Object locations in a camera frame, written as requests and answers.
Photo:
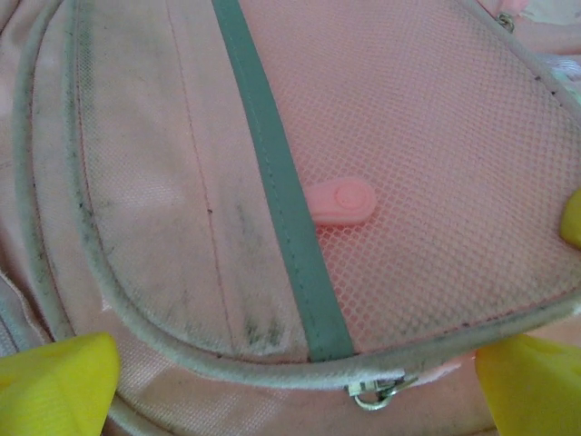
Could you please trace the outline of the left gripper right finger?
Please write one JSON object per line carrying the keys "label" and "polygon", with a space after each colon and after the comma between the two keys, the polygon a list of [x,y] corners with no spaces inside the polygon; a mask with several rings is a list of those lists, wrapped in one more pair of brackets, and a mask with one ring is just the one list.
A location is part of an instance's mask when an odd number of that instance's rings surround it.
{"label": "left gripper right finger", "polygon": [[475,367],[499,434],[580,433],[578,347],[509,338],[477,350]]}

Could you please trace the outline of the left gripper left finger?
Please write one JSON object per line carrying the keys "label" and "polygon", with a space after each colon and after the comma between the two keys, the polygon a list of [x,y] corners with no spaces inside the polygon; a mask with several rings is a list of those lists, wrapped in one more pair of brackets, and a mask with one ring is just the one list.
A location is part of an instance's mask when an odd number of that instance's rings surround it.
{"label": "left gripper left finger", "polygon": [[103,431],[121,373],[113,336],[76,336],[1,359],[3,435]]}

